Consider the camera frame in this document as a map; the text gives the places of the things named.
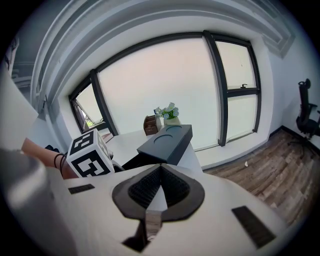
human arm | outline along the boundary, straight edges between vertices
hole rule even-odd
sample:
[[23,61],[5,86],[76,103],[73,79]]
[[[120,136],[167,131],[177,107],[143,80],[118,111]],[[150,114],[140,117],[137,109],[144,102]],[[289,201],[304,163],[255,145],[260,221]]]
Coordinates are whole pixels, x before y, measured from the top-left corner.
[[[63,157],[62,155],[59,155],[55,159],[56,155],[58,155],[59,153],[43,148],[33,143],[28,138],[24,140],[21,150],[28,156],[38,158],[47,167],[55,167],[56,164],[56,166],[59,168],[60,161]],[[78,176],[75,174],[72,168],[68,165],[67,161],[64,161],[61,173],[63,179],[78,178]]]

frosted window glass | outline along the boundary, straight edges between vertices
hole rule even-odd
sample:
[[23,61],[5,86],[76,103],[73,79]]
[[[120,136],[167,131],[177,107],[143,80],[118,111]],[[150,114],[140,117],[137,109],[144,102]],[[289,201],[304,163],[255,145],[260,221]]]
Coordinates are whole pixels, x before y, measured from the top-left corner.
[[102,115],[95,98],[92,84],[85,88],[78,97],[76,97],[76,103],[94,124],[101,121]]
[[210,52],[202,38],[143,48],[98,75],[119,134],[142,130],[147,115],[173,102],[179,108],[181,123],[192,125],[195,150],[218,143],[217,86]]
[[228,42],[216,42],[222,59],[228,89],[255,88],[255,76],[248,50]]
[[228,129],[226,139],[232,140],[251,133],[257,112],[257,95],[228,98]]

curved ceiling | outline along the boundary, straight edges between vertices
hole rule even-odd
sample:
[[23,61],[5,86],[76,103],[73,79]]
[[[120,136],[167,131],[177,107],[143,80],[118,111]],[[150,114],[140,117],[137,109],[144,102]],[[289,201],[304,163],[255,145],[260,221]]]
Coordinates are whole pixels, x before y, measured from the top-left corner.
[[[225,21],[262,35],[269,49],[280,56],[287,51],[288,41],[294,38],[284,23],[275,22],[271,17],[270,11],[276,16],[281,15],[273,5],[269,4],[267,12],[250,0],[95,0],[88,3],[82,0],[67,5],[41,44],[31,81],[32,105],[38,111],[45,97],[51,104],[77,65],[81,65],[104,43],[152,21],[174,17],[204,17]],[[192,25],[184,24],[184,28],[180,26],[176,32],[185,32]],[[168,31],[170,26],[163,29],[162,33],[169,34]]]

black office chair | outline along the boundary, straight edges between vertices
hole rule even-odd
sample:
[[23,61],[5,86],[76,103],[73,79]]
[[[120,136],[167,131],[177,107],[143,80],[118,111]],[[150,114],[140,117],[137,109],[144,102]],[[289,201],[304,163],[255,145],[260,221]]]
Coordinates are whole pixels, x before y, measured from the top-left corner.
[[302,155],[300,156],[300,159],[302,159],[305,155],[305,148],[310,150],[312,153],[311,158],[314,158],[315,153],[309,146],[309,140],[312,138],[313,135],[320,136],[320,117],[318,122],[309,119],[311,110],[313,108],[316,108],[317,105],[309,103],[308,98],[308,89],[311,87],[311,82],[307,78],[305,81],[301,81],[299,84],[299,91],[300,91],[300,99],[301,99],[301,105],[300,105],[300,114],[297,117],[296,125],[298,129],[305,134],[304,138],[298,138],[298,141],[291,141],[288,143],[290,144],[301,144],[302,146]]

black box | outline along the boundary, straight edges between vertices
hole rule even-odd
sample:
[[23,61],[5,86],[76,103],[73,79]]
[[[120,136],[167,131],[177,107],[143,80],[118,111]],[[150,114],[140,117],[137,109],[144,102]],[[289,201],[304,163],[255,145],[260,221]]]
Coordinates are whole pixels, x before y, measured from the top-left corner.
[[192,139],[191,124],[167,125],[137,148],[147,162],[177,165]]

